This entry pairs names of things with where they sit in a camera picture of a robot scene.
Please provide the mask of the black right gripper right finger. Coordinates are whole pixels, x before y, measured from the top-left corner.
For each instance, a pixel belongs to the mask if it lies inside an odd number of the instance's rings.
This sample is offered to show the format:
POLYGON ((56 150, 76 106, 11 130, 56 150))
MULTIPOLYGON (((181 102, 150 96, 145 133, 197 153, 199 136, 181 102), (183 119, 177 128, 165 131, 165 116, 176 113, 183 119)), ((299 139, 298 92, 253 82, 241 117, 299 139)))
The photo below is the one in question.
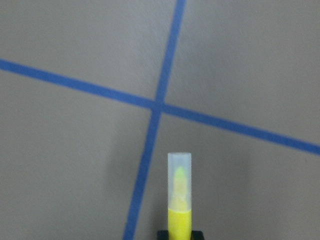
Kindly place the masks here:
POLYGON ((204 240, 204 234, 202 231, 193 230, 191 232, 191 240, 204 240))

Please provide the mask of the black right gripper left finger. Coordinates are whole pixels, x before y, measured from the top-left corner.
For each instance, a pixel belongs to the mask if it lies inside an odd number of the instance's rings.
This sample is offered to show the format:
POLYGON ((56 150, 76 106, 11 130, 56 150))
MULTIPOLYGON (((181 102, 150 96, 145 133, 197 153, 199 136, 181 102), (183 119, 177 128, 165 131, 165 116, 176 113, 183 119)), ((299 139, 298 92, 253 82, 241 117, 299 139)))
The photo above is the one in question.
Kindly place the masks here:
POLYGON ((156 240, 169 240, 168 230, 159 230, 156 233, 156 240))

